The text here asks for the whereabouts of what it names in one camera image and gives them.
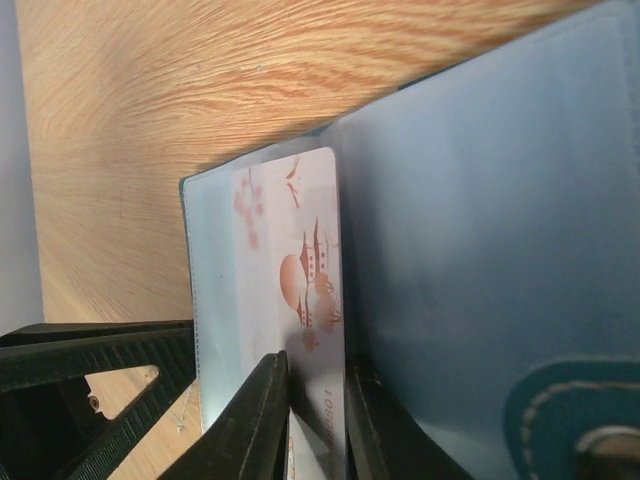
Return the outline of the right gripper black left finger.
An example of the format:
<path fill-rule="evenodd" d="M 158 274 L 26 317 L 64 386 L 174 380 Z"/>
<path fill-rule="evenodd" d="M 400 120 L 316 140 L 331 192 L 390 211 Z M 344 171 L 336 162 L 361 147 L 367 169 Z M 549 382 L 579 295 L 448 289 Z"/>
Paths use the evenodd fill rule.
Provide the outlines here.
<path fill-rule="evenodd" d="M 162 479 L 283 479 L 287 463 L 289 366 L 265 355 L 214 424 Z"/>

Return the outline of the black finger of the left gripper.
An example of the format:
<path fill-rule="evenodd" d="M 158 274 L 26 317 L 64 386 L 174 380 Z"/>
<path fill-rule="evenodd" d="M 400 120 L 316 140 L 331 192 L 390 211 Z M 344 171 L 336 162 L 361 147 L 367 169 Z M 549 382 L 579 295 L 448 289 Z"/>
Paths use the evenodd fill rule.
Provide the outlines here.
<path fill-rule="evenodd" d="M 89 401 L 91 374 L 154 367 L 113 419 Z M 106 479 L 196 378 L 190 320 L 38 323 L 1 338 L 1 476 Z"/>

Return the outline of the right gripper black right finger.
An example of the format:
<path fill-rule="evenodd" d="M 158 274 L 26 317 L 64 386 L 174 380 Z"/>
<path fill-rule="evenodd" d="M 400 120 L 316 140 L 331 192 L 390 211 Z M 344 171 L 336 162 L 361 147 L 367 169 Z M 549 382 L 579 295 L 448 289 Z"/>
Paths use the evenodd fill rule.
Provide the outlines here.
<path fill-rule="evenodd" d="M 357 479 L 469 479 L 392 394 L 368 357 L 346 365 L 349 468 Z"/>

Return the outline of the white pink blossom card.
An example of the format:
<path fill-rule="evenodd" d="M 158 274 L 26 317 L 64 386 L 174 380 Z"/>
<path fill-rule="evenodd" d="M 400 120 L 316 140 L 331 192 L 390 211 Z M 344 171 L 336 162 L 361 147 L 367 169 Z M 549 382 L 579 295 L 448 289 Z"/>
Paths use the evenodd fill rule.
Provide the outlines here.
<path fill-rule="evenodd" d="M 345 334 L 336 158 L 311 151 L 235 171 L 232 231 L 245 361 L 289 362 L 289 479 L 344 479 Z"/>

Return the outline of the teal card holder wallet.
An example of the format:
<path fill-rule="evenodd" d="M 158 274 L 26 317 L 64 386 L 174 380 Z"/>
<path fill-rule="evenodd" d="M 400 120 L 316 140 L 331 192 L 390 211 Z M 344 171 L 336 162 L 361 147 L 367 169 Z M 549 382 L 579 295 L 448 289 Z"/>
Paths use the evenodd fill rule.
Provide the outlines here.
<path fill-rule="evenodd" d="M 245 361 L 231 176 L 336 158 L 346 365 L 472 479 L 639 475 L 639 5 L 607 1 L 184 178 L 203 431 Z"/>

